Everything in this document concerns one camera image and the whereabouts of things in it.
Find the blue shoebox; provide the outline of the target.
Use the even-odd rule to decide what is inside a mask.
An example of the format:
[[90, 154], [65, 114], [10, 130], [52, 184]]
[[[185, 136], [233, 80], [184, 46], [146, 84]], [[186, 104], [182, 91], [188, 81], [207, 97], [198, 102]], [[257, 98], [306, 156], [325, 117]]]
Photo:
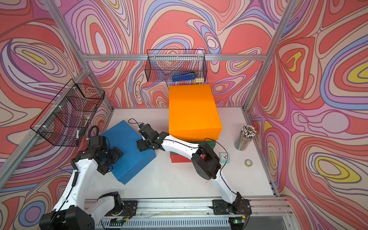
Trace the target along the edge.
[[110, 141], [111, 147], [117, 147], [123, 152], [123, 156], [113, 165], [112, 174], [124, 185], [156, 158], [153, 149], [139, 151], [137, 141], [142, 136], [124, 120], [102, 136]]

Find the red shoebox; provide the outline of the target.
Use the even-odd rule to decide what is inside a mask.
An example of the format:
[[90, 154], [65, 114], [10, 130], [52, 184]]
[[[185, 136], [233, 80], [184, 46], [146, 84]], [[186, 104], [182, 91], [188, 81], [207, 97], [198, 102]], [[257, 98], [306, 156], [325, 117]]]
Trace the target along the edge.
[[170, 158], [172, 163], [191, 163], [191, 159], [188, 159], [175, 152], [170, 152]]

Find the orange shoebox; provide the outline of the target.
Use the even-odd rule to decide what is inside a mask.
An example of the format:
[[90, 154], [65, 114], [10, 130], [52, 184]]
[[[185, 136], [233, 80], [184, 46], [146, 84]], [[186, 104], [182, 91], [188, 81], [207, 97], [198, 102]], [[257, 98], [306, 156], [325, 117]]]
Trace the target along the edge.
[[187, 142], [218, 140], [222, 123], [211, 86], [169, 87], [169, 133]]

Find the green shoebox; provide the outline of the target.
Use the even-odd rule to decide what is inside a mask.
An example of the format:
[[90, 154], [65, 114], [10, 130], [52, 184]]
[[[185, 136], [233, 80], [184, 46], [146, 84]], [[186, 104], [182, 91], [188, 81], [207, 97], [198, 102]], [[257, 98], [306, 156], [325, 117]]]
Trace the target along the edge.
[[[201, 144], [202, 142], [201, 141], [195, 141], [195, 142], [191, 142], [192, 144]], [[207, 143], [212, 149], [214, 149], [215, 148], [215, 146], [216, 146], [216, 143], [215, 143], [215, 141], [212, 141], [212, 140], [207, 140], [207, 141], [205, 141], [205, 143]], [[170, 152], [170, 155], [178, 155], [178, 156], [180, 156], [178, 153], [175, 153], [175, 152]]]

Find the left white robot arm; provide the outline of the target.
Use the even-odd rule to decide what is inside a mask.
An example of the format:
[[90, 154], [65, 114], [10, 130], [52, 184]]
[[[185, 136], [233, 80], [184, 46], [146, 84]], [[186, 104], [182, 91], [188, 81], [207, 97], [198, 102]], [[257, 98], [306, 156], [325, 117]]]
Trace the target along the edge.
[[73, 172], [67, 187], [52, 211], [42, 215], [40, 229], [93, 230], [106, 214], [119, 216], [124, 204], [118, 192], [99, 196], [89, 209], [84, 208], [84, 203], [95, 173], [107, 174], [121, 156], [123, 152], [117, 147], [111, 148], [106, 137], [89, 137], [87, 149], [71, 160]]

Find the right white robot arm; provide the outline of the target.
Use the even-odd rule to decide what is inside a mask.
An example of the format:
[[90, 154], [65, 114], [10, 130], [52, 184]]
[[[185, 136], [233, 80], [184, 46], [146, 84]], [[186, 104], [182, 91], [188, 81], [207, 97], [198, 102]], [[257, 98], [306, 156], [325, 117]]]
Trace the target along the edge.
[[232, 214], [240, 211], [242, 196], [236, 192], [222, 172], [220, 158], [205, 141], [194, 144], [175, 138], [166, 132], [158, 133], [149, 124], [139, 123], [139, 133], [143, 137], [137, 141], [140, 152], [148, 149], [175, 152], [189, 159], [197, 174], [215, 183], [221, 192], [225, 208]]

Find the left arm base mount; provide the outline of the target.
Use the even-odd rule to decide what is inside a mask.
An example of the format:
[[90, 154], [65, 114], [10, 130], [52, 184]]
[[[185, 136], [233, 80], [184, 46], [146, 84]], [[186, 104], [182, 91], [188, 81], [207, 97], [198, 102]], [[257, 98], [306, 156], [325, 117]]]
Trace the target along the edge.
[[138, 201], [137, 200], [122, 200], [122, 207], [117, 211], [109, 211], [104, 217], [124, 217], [131, 218], [137, 213]]

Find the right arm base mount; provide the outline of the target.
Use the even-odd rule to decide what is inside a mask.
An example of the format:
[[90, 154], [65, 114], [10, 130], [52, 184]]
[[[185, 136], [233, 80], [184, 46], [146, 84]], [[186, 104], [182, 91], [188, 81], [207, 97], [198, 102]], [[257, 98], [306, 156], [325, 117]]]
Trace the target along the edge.
[[213, 210], [214, 215], [250, 216], [252, 214], [251, 205], [248, 199], [240, 199], [239, 201], [234, 201], [233, 204], [225, 202], [222, 199], [214, 199], [209, 208]]

